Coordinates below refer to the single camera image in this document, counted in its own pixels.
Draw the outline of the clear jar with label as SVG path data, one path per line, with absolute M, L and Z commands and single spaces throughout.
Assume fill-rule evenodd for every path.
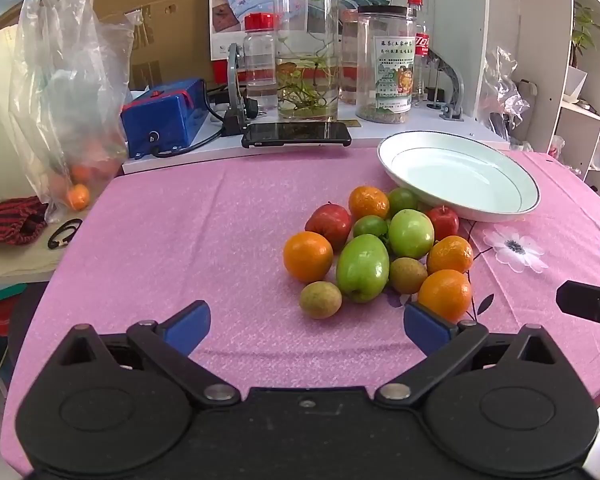
M 358 8 L 356 114 L 404 124 L 412 108 L 416 25 L 406 6 Z

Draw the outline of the clear plastic fruit bag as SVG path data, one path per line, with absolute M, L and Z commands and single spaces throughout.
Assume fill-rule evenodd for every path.
M 134 23 L 101 21 L 94 0 L 23 0 L 15 34 L 10 140 L 45 219 L 91 206 L 128 158 Z

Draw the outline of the red black knitted cloth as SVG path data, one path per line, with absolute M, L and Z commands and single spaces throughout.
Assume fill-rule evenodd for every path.
M 34 242 L 46 228 L 47 205 L 36 196 L 0 203 L 0 244 L 22 246 Z

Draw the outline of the black smartphone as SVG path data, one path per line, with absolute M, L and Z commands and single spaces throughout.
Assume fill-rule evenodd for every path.
M 244 148 L 277 148 L 291 144 L 339 144 L 352 142 L 343 122 L 265 122 L 251 124 L 242 136 Z

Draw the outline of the small green fruit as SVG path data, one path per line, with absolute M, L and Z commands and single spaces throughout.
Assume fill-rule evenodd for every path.
M 390 218 L 401 210 L 417 209 L 419 204 L 418 197 L 408 188 L 394 188 L 389 192 L 388 199 Z
M 378 238 L 385 238 L 388 235 L 389 223 L 376 214 L 359 218 L 353 226 L 353 236 L 358 237 L 364 234 L 370 234 Z

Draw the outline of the large orange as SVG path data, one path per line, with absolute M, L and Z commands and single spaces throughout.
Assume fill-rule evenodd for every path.
M 286 241 L 283 262 L 287 272 L 301 283 L 321 281 L 334 261 L 332 245 L 321 234 L 302 231 Z

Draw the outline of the white shelf unit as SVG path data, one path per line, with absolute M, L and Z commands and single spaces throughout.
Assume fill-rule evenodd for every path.
M 496 131 L 554 156 L 600 196 L 600 0 L 486 1 L 486 58 L 508 55 L 528 104 L 492 114 Z

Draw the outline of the small red apple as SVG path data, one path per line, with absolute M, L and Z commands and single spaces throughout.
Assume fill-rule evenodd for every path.
M 460 218 L 449 206 L 440 205 L 426 212 L 434 226 L 434 239 L 437 242 L 445 237 L 456 235 L 460 229 Z

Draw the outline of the cola bottle red cap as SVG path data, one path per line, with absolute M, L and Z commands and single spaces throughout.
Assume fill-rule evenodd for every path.
M 426 102 L 426 76 L 428 68 L 429 34 L 422 7 L 424 0 L 406 0 L 410 17 L 415 23 L 415 57 L 414 57 L 414 87 L 413 104 Z

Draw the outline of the large red apple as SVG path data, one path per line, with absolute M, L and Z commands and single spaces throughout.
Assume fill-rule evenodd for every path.
M 352 228 L 350 212 L 343 206 L 327 203 L 318 207 L 306 222 L 304 229 L 325 237 L 334 252 L 347 243 Z

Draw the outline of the small green fruit back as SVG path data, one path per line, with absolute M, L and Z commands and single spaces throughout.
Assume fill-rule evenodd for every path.
M 388 199 L 390 218 L 401 210 L 417 209 L 419 204 L 418 197 L 408 188 L 394 188 L 389 192 Z

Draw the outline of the pink tablecloth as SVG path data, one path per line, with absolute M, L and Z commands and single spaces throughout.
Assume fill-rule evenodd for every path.
M 541 193 L 531 214 L 479 224 L 475 300 L 497 333 L 543 325 L 586 388 L 600 398 L 600 326 L 565 315 L 565 281 L 600 286 L 600 196 L 555 159 L 516 153 Z M 124 332 L 162 321 L 196 300 L 211 309 L 194 360 L 242 391 L 252 387 L 376 388 L 422 354 L 403 330 L 400 301 L 380 295 L 315 321 L 299 309 L 301 284 L 283 248 L 310 214 L 344 204 L 360 185 L 391 181 L 371 148 L 307 150 L 198 162 L 114 179 L 65 249 L 24 338 L 9 385 L 1 452 L 26 474 L 18 406 L 72 326 Z

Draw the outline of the brown kiwi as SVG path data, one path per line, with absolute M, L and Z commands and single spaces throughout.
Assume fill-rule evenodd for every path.
M 335 315 L 342 306 L 339 288 L 331 282 L 314 282 L 300 292 L 299 306 L 310 318 L 324 320 Z
M 396 258 L 390 264 L 390 285 L 402 295 L 416 294 L 426 278 L 428 278 L 426 266 L 413 258 Z

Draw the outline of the large green oval apple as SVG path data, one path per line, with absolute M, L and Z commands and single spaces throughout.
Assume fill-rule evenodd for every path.
M 389 281 L 390 260 L 385 244 L 373 234 L 355 237 L 344 246 L 336 267 L 336 282 L 350 301 L 367 304 Z

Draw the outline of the orange top mandarin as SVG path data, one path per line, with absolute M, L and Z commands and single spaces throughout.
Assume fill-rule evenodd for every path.
M 349 210 L 354 220 L 366 216 L 388 217 L 390 202 L 379 188 L 363 185 L 355 188 L 349 196 Z

